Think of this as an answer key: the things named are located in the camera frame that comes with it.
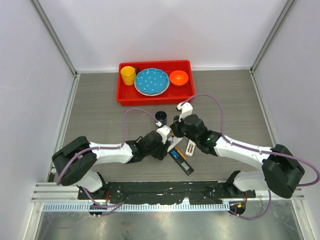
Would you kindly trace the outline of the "slim white remote control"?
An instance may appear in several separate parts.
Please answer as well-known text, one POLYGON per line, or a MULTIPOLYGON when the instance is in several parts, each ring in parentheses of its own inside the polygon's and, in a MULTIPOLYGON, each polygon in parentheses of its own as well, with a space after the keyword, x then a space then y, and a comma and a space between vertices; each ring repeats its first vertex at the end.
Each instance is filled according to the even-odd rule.
POLYGON ((192 157, 194 154, 195 147, 196 144, 192 140, 189 140, 185 150, 185 154, 189 157, 192 157))

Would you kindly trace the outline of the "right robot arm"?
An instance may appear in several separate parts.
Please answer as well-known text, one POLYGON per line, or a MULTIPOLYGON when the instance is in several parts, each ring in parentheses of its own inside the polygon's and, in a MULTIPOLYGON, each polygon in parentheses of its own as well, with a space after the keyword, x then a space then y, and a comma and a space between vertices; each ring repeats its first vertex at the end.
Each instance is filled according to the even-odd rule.
POLYGON ((176 137, 191 140, 207 155, 234 159, 257 169, 234 172, 231 182, 225 186, 230 197, 263 189, 289 199, 305 174, 304 168, 285 146, 261 147, 231 139, 209 130, 196 114, 185 118, 175 116, 170 127, 176 137))

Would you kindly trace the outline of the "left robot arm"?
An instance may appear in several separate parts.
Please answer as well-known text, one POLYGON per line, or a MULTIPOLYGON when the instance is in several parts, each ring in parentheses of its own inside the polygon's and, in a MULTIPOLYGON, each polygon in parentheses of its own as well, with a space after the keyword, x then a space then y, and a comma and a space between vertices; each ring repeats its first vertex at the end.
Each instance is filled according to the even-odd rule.
POLYGON ((83 193, 100 200, 106 195, 108 187, 101 174, 91 170, 93 166, 138 163, 148 156, 163 160, 171 144, 168 140, 170 133, 169 129, 161 127, 144 137, 121 144, 98 144, 80 136, 52 156, 58 174, 56 184, 75 184, 83 193))

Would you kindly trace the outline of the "black remote control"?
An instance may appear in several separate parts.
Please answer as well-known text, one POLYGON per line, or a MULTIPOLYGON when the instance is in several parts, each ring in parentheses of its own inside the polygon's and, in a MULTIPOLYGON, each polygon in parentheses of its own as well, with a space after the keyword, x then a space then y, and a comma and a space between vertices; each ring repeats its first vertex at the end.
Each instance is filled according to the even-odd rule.
POLYGON ((179 165, 179 167, 185 172, 187 176, 191 175, 194 172, 194 169, 188 164, 186 160, 184 160, 181 156, 179 159, 174 159, 171 151, 168 152, 168 154, 172 157, 172 159, 179 165))

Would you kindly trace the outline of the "yellow handled screwdriver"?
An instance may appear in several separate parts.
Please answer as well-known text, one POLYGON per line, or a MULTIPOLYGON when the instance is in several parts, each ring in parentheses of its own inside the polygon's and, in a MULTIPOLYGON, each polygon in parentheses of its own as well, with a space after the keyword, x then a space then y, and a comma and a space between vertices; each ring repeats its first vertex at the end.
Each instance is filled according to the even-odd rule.
POLYGON ((169 140, 170 140, 171 142, 173 142, 173 141, 174 141, 174 137, 175 137, 174 135, 171 135, 169 140))

